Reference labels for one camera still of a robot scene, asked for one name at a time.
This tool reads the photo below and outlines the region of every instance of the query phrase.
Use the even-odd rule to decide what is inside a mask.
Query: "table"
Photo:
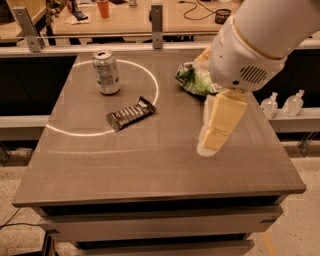
[[[194,7],[193,4],[178,3],[176,0],[163,0],[163,32],[164,34],[212,34],[219,31],[221,25],[215,24],[214,15],[199,21],[187,20],[183,14]],[[56,36],[137,36],[151,34],[149,11],[151,0],[139,0],[136,8],[128,5],[115,5],[109,3],[110,18],[102,19],[96,5],[80,5],[80,10],[89,15],[89,23],[71,25],[71,14],[64,8],[60,17],[52,24]],[[202,2],[211,10],[228,8],[235,12],[241,1]],[[190,12],[191,18],[201,18],[209,14],[203,7]]]
[[[13,205],[32,207],[56,241],[108,255],[248,251],[248,235],[270,227],[285,197],[306,186],[250,93],[221,151],[197,154],[203,99],[174,77],[200,53],[114,52],[122,87],[113,96],[97,90],[92,54],[79,54]],[[139,96],[157,114],[113,132],[106,114]]]
[[[13,7],[21,6],[21,3],[16,4],[9,1],[9,5],[10,9],[12,10]],[[37,8],[28,6],[28,2],[23,3],[22,6],[30,7],[31,11],[29,12],[29,15],[33,24],[36,24],[45,15],[46,12],[45,1],[40,2],[38,6],[36,5]],[[0,43],[16,43],[21,39],[23,39],[23,32],[17,21],[0,25]]]

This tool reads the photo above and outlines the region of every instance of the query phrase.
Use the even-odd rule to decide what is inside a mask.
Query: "aluminum can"
[[[93,54],[93,67],[97,85],[102,94],[114,94],[120,90],[119,71],[111,51],[98,51]]]

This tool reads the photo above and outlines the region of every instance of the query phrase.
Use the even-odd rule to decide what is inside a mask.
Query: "cable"
[[[16,210],[16,212],[2,225],[0,226],[0,230],[5,227],[20,211],[21,208],[19,208],[18,210]]]
[[[21,208],[19,208],[3,225],[0,226],[0,230],[5,228],[5,227],[10,227],[10,226],[17,226],[17,225],[27,225],[27,226],[32,226],[32,227],[38,227],[39,225],[37,224],[30,224],[30,223],[12,223],[12,224],[8,224],[17,214],[18,212],[21,210]]]
[[[211,11],[211,10],[210,10],[209,8],[207,8],[205,5],[201,4],[201,3],[199,2],[199,0],[197,0],[197,3],[198,3],[200,6],[204,7],[207,11],[209,11],[210,14],[209,14],[209,15],[206,15],[206,16],[204,16],[204,17],[202,17],[202,18],[190,18],[190,17],[187,17],[187,14],[188,14],[189,12],[192,12],[193,10],[197,9],[198,4],[195,3],[195,2],[189,2],[189,1],[179,1],[179,3],[181,3],[181,4],[187,3],[187,4],[194,4],[194,5],[195,5],[193,8],[191,8],[190,10],[186,11],[186,12],[183,14],[183,17],[186,18],[186,19],[188,19],[188,20],[203,20],[203,19],[205,19],[205,18],[207,18],[207,17],[215,14],[214,11]]]
[[[26,225],[26,226],[31,226],[31,227],[39,227],[38,224],[30,224],[30,223],[12,223],[12,224],[6,224],[6,225],[2,225],[0,226],[0,229],[2,228],[6,228],[6,227],[11,227],[11,226],[19,226],[19,225]]]
[[[186,19],[188,19],[188,20],[203,20],[203,19],[205,19],[205,18],[210,17],[210,16],[213,15],[213,14],[216,14],[216,13],[218,13],[218,12],[224,11],[224,12],[227,12],[227,15],[226,15],[226,14],[219,15],[220,17],[219,17],[218,22],[217,22],[217,20],[216,20],[216,22],[217,22],[218,24],[223,24],[223,23],[221,23],[221,22],[223,22],[223,21],[221,20],[221,17],[222,17],[222,18],[224,19],[224,21],[225,21],[226,18],[231,14],[231,10],[229,10],[229,9],[218,9],[218,10],[216,10],[216,11],[212,11],[212,10],[210,10],[207,6],[205,6],[204,4],[200,3],[199,0],[197,0],[197,3],[195,3],[195,2],[189,2],[189,1],[179,1],[178,3],[181,3],[181,4],[182,4],[182,3],[187,3],[187,4],[194,4],[194,5],[195,5],[193,8],[191,8],[190,10],[186,11],[186,12],[183,14],[183,17],[186,18]],[[192,12],[193,10],[197,9],[198,4],[199,4],[200,6],[202,6],[203,8],[205,8],[208,12],[210,12],[210,14],[208,14],[208,15],[202,17],[202,18],[190,18],[190,17],[187,17],[187,14],[188,14],[188,13],[190,13],[190,12]]]

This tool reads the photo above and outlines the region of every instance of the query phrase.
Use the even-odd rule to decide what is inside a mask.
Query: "floor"
[[[312,144],[307,157],[302,157],[296,147],[290,145],[284,146],[307,184],[307,191],[302,195],[291,195],[282,203],[284,214],[267,232],[251,235],[256,246],[246,256],[320,255],[320,144]],[[6,223],[17,211],[11,205],[11,200],[26,170],[25,163],[25,160],[15,159],[14,163],[9,162],[6,167],[0,167],[0,225]],[[38,222],[39,217],[33,210],[23,208],[9,223]],[[39,251],[43,239],[44,232],[39,227],[16,225],[2,228],[0,255]],[[77,254],[69,243],[55,243],[55,250],[60,256]]]

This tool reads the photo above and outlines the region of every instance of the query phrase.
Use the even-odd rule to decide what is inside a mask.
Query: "red cup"
[[[101,14],[101,18],[109,18],[109,1],[98,0],[97,5]]]

